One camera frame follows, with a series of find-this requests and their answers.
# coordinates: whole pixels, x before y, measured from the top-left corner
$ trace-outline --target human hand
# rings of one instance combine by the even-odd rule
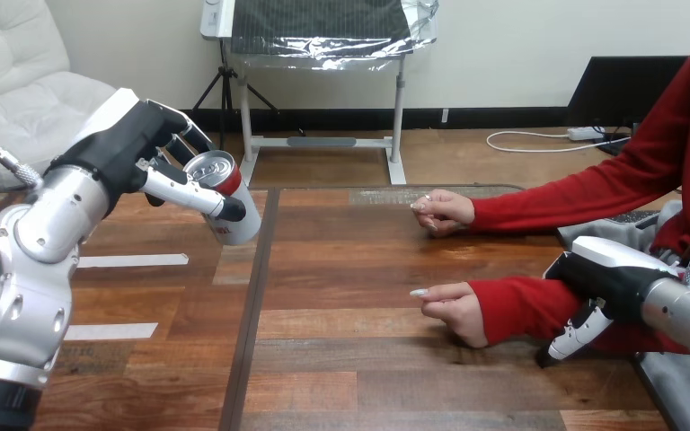
[[[411,210],[436,238],[467,229],[474,220],[472,201],[448,190],[432,190],[411,204]]]
[[[411,292],[420,298],[421,313],[442,320],[450,330],[470,347],[488,346],[482,327],[482,310],[469,283],[433,286]]]

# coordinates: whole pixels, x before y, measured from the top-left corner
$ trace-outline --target robotic arm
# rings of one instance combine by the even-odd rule
[[[613,321],[644,323],[690,350],[690,286],[663,262],[616,242],[580,237],[544,277],[561,279],[589,301],[539,352],[540,366],[572,355]]]
[[[171,166],[161,147],[186,163],[212,143],[190,119],[120,90],[41,177],[0,148],[0,163],[28,186],[24,203],[0,213],[0,429],[34,420],[72,315],[70,278],[78,244],[123,193],[144,191],[206,215],[239,221],[242,201],[203,189]]]

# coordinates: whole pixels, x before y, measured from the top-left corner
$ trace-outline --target red sleeve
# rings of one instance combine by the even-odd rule
[[[563,282],[528,277],[495,281],[470,281],[480,302],[482,326],[491,345],[517,335],[553,339],[583,305]],[[613,324],[597,338],[598,350],[633,354],[636,352],[688,353],[665,334],[643,324]]]
[[[619,156],[542,187],[474,199],[473,229],[550,229],[615,216],[660,198],[681,185],[689,122],[690,58]]]

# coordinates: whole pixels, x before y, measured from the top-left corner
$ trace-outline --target soda can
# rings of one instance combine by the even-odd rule
[[[242,180],[242,174],[234,157],[225,151],[208,151],[191,159],[183,170],[204,187],[209,187],[224,196],[241,200],[247,210],[239,222],[216,220],[202,215],[210,230],[224,245],[239,245],[248,242],[261,229],[261,215],[252,200],[252,195]]]

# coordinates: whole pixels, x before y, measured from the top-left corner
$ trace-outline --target white tape strip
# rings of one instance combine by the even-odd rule
[[[82,257],[79,268],[125,268],[160,267],[186,265],[189,257],[185,254],[144,254],[135,256]]]
[[[130,323],[124,325],[70,325],[65,341],[100,339],[149,339],[157,323]]]

